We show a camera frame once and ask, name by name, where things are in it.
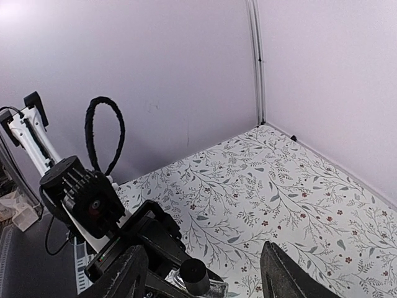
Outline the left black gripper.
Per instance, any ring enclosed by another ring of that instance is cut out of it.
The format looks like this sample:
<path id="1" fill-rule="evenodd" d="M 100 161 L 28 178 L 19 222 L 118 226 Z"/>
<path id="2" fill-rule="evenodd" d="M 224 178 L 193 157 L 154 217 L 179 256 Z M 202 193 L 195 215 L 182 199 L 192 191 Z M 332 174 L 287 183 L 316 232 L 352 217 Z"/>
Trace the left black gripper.
<path id="1" fill-rule="evenodd" d="M 141 245 L 149 259 L 145 287 L 155 297 L 192 297 L 165 277 L 170 270 L 176 272 L 190 258 L 181 242 L 180 227 L 170 214 L 152 200 L 142 205 L 125 222 L 121 229 L 95 255 L 84 272 L 96 282 L 114 262 L 131 246 Z M 210 279 L 223 281 L 207 268 Z"/>

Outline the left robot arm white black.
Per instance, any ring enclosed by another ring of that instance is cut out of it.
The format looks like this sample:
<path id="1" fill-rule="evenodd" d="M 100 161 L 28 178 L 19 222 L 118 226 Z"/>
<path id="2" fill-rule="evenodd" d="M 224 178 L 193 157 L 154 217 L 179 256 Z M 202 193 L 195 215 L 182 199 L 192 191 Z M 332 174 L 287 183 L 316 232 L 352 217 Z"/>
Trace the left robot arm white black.
<path id="1" fill-rule="evenodd" d="M 226 297 L 228 284 L 186 253 L 176 221 L 152 200 L 130 212 L 111 178 L 125 141 L 125 122 L 108 97 L 91 100 L 84 131 L 91 169 L 73 155 L 62 158 L 46 136 L 48 119 L 38 93 L 23 109 L 3 107 L 1 126 L 40 173 L 39 193 L 50 213 L 86 241 L 95 256 L 84 274 L 91 285 L 81 297 Z M 108 170 L 100 169 L 94 146 L 94 114 L 100 104 L 116 115 L 120 136 Z"/>

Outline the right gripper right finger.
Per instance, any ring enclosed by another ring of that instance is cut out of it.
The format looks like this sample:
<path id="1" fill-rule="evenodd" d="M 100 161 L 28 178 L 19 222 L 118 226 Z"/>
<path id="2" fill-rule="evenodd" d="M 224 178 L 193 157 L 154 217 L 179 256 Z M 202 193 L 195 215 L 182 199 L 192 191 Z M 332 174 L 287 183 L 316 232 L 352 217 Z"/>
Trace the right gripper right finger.
<path id="1" fill-rule="evenodd" d="M 338 298 L 311 278 L 274 242 L 264 243 L 260 266 L 265 298 Z"/>

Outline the left aluminium frame post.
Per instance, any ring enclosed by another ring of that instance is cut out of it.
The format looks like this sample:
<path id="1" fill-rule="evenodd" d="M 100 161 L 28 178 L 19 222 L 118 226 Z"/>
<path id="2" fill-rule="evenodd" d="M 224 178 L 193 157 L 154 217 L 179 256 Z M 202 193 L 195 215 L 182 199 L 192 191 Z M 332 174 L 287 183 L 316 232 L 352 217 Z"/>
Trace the left aluminium frame post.
<path id="1" fill-rule="evenodd" d="M 252 42 L 257 122 L 265 124 L 265 81 L 258 1 L 246 1 Z"/>

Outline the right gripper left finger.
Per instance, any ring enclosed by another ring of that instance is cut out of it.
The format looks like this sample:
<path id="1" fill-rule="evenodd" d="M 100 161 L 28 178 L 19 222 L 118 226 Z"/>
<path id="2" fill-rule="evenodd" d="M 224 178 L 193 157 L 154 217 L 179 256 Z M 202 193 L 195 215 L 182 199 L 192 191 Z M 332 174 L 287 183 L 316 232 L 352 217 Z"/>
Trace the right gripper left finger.
<path id="1" fill-rule="evenodd" d="M 91 287 L 77 297 L 144 297 L 147 270 L 145 249 L 141 245 L 131 246 Z"/>

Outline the white cardboard box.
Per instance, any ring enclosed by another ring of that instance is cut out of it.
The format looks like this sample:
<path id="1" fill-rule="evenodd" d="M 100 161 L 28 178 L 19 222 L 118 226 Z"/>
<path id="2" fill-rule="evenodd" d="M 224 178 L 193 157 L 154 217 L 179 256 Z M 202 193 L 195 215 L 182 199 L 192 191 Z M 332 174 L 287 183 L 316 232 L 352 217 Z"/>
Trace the white cardboard box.
<path id="1" fill-rule="evenodd" d="M 29 205 L 18 210 L 12 217 L 12 223 L 21 231 L 25 232 L 35 222 L 38 221 L 36 211 Z"/>

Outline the front aluminium rail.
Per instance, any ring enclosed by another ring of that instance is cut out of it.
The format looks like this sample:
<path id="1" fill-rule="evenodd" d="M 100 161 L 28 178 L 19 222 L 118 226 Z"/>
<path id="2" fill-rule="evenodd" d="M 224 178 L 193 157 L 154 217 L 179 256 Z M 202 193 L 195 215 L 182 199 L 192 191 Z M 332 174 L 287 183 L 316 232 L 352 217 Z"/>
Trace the front aluminium rail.
<path id="1" fill-rule="evenodd" d="M 73 250 L 76 290 L 77 295 L 79 295 L 93 285 L 93 282 L 91 282 L 91 280 L 87 277 L 84 270 L 86 266 L 93 260 L 95 254 L 88 252 L 86 242 L 79 243 L 76 238 L 73 240 Z"/>

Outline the floral patterned table mat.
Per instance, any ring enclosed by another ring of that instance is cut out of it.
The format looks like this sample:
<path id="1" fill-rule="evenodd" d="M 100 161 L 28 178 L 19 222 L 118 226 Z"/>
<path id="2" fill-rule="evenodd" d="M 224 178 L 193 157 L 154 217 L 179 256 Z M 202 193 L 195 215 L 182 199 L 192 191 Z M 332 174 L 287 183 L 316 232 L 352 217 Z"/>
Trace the floral patterned table mat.
<path id="1" fill-rule="evenodd" d="M 118 195 L 131 212 L 157 202 L 230 297 L 262 297 L 266 241 L 340 297 L 396 296 L 396 211 L 271 126 L 126 182 Z"/>

